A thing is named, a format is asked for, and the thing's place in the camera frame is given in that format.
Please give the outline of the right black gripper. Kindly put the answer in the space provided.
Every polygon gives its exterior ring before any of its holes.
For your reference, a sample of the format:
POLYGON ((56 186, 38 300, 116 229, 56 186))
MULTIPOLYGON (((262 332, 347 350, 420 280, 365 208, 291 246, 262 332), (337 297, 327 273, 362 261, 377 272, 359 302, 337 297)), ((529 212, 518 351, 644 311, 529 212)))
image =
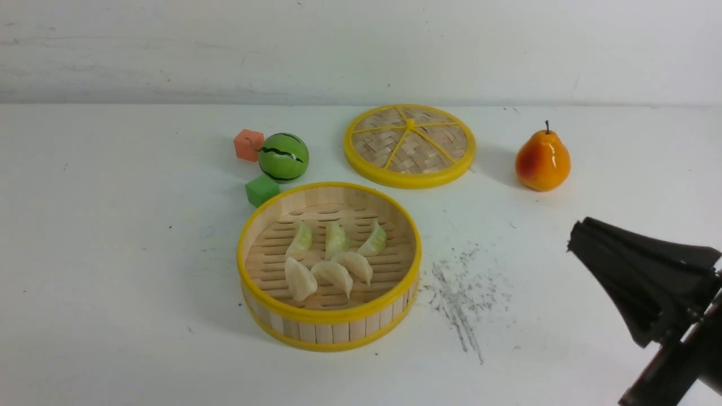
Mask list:
POLYGON ((720 393, 720 251, 584 218, 567 243, 619 311, 633 341, 657 354, 620 405, 678 405, 694 383, 720 393))

